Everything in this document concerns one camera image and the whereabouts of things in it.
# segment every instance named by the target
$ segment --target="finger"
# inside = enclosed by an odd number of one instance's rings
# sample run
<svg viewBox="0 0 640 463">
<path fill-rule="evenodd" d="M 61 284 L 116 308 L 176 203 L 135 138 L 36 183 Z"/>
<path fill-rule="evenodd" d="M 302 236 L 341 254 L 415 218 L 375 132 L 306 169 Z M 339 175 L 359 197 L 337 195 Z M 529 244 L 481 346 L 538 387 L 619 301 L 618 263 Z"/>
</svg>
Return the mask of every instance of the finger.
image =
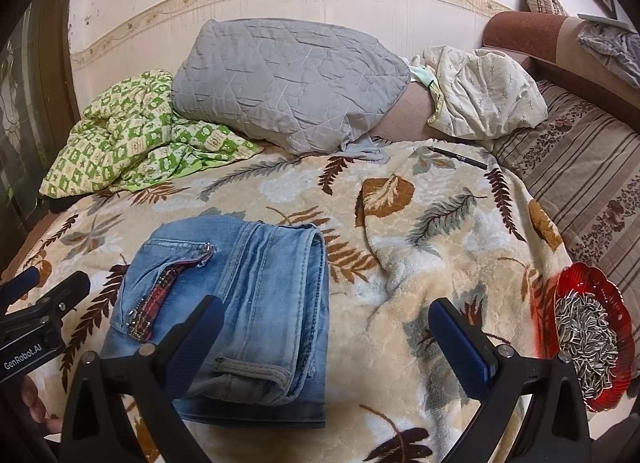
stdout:
<svg viewBox="0 0 640 463">
<path fill-rule="evenodd" d="M 36 423 L 43 423 L 47 415 L 47 408 L 40 398 L 36 401 L 35 405 L 29 409 L 31 417 Z"/>
<path fill-rule="evenodd" d="M 38 387 L 30 377 L 24 377 L 22 380 L 20 397 L 27 407 L 33 407 L 38 401 Z"/>
<path fill-rule="evenodd" d="M 50 418 L 47 418 L 44 423 L 49 434 L 58 434 L 62 432 L 62 418 L 59 418 L 55 414 L 52 414 Z"/>
</svg>

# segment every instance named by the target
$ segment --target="blue gripper pad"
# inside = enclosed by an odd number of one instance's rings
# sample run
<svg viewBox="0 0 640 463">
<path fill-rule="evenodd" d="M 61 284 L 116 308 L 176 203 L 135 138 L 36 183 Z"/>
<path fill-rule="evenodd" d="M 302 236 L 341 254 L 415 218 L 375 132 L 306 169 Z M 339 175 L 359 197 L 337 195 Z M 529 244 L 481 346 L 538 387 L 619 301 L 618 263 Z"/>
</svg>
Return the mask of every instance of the blue gripper pad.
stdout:
<svg viewBox="0 0 640 463">
<path fill-rule="evenodd" d="M 466 395 L 471 399 L 484 401 L 489 395 L 493 371 L 451 313 L 457 313 L 463 320 L 462 315 L 446 299 L 434 300 L 429 306 L 429 329 Z"/>
<path fill-rule="evenodd" d="M 16 275 L 12 280 L 1 286 L 0 309 L 6 311 L 7 307 L 20 299 L 30 289 L 33 289 L 39 282 L 40 272 L 34 266 Z"/>
<path fill-rule="evenodd" d="M 225 305 L 222 300 L 208 296 L 181 325 L 189 330 L 165 366 L 163 390 L 167 398 L 180 398 L 187 392 L 224 322 Z"/>
</svg>

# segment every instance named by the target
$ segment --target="plaid lining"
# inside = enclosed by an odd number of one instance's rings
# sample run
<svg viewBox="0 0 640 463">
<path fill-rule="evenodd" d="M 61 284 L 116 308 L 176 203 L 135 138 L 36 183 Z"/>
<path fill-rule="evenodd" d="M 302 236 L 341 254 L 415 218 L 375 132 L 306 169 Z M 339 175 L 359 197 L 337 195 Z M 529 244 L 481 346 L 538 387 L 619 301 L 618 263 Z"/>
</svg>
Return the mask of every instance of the plaid lining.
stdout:
<svg viewBox="0 0 640 463">
<path fill-rule="evenodd" d="M 162 270 L 160 277 L 158 277 L 158 280 L 151 288 L 149 295 L 146 298 L 142 298 L 133 311 L 131 320 L 129 321 L 129 337 L 142 343 L 147 342 L 149 338 L 151 338 L 154 322 L 160 313 L 164 299 L 166 299 L 166 296 L 169 294 L 178 275 L 187 268 L 204 265 L 213 253 L 213 248 L 211 248 L 210 245 L 207 245 L 207 250 L 207 253 L 199 259 L 174 263 Z"/>
</svg>

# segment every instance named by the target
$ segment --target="red bowl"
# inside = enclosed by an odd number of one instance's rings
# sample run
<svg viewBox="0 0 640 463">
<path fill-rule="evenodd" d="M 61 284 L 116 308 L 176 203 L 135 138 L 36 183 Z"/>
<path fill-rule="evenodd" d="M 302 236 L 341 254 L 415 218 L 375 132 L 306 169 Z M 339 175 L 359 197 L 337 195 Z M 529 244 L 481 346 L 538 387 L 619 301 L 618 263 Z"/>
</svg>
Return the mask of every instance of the red bowl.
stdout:
<svg viewBox="0 0 640 463">
<path fill-rule="evenodd" d="M 607 280 L 599 268 L 587 266 L 585 263 L 573 263 L 564 268 L 560 274 L 554 305 L 549 311 L 548 324 L 555 334 L 549 335 L 551 342 L 548 346 L 551 356 L 559 350 L 558 330 L 556 329 L 556 314 L 554 312 L 558 299 L 566 297 L 571 290 L 576 293 L 593 293 L 595 299 L 607 311 L 609 327 L 616 332 L 618 360 L 613 368 L 613 387 L 605 389 L 596 399 L 587 399 L 587 409 L 594 413 L 613 409 L 625 393 L 631 381 L 632 365 L 636 353 L 632 336 L 631 317 L 622 300 L 618 288 Z"/>
</svg>

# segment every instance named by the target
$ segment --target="folded jeans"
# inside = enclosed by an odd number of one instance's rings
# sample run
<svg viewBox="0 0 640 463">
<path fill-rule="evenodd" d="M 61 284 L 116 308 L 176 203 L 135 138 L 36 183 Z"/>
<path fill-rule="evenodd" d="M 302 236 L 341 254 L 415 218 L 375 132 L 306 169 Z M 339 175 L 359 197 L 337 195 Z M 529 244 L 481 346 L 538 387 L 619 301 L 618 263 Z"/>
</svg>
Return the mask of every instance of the folded jeans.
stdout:
<svg viewBox="0 0 640 463">
<path fill-rule="evenodd" d="M 102 356 L 158 343 L 206 295 L 225 303 L 225 325 L 186 398 L 174 402 L 181 416 L 323 427 L 329 309 L 320 231 L 231 216 L 160 226 L 127 270 Z"/>
</svg>

